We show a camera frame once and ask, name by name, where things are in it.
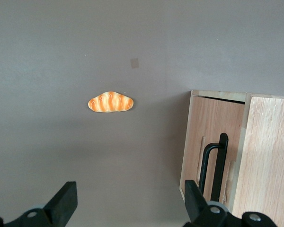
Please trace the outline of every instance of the wooden panel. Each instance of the wooden panel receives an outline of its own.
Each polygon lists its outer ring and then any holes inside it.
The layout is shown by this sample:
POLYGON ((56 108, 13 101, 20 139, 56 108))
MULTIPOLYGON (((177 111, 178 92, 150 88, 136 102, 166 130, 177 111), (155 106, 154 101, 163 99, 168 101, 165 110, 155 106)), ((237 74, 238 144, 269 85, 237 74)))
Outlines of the wooden panel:
POLYGON ((284 99, 252 97, 233 215, 268 215, 284 226, 284 99))
MULTIPOLYGON (((225 132, 230 140, 225 167, 228 168, 230 162, 236 160, 243 110, 243 104, 193 97, 180 183, 182 192, 184 192, 185 180, 195 180, 196 182, 198 180, 199 160, 202 160, 200 159, 200 151, 202 150, 201 147, 204 147, 202 143, 207 145, 208 143, 219 142, 220 134, 225 132)), ((211 195, 216 155, 217 150, 213 150, 209 159, 204 190, 204 197, 207 200, 210 199, 211 195)), ((226 172, 224 171, 223 175, 220 201, 227 199, 227 195, 224 194, 227 181, 226 172)))

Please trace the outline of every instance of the wooden cabinet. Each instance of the wooden cabinet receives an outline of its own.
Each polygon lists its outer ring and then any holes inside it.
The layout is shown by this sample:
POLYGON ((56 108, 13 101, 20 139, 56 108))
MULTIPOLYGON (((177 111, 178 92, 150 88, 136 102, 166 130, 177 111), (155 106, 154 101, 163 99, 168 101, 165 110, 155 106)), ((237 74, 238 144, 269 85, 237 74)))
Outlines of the wooden cabinet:
MULTIPOLYGON (((284 226, 284 97, 194 90, 180 181, 199 183, 202 152, 225 132, 229 144, 220 201, 241 218, 262 212, 284 226)), ((210 154, 204 197, 210 200, 217 151, 210 154)))

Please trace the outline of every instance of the toy bread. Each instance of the toy bread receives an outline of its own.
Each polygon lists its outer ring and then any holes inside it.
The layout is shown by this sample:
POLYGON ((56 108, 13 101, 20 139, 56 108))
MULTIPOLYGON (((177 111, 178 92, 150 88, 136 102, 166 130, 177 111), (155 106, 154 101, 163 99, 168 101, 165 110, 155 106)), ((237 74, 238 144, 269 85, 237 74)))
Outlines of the toy bread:
POLYGON ((110 113, 127 111, 133 106, 133 100, 114 91, 105 92, 89 101, 89 108, 95 112, 110 113))

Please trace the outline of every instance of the bread roll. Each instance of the bread roll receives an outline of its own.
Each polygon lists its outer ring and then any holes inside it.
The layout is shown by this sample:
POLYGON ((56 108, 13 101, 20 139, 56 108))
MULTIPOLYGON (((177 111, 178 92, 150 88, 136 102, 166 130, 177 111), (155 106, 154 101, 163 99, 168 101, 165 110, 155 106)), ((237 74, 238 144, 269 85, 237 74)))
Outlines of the bread roll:
POLYGON ((89 101, 89 108, 95 112, 110 113, 127 111, 133 106, 133 100, 114 91, 105 92, 89 101))

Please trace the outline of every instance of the gray surface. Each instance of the gray surface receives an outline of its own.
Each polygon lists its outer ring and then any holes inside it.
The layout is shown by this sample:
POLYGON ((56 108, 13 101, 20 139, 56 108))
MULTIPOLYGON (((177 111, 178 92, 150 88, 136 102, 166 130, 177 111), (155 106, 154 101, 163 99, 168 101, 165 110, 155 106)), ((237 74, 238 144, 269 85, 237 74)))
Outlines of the gray surface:
POLYGON ((181 226, 191 89, 284 95, 284 0, 0 0, 0 216, 77 181, 69 227, 181 226))

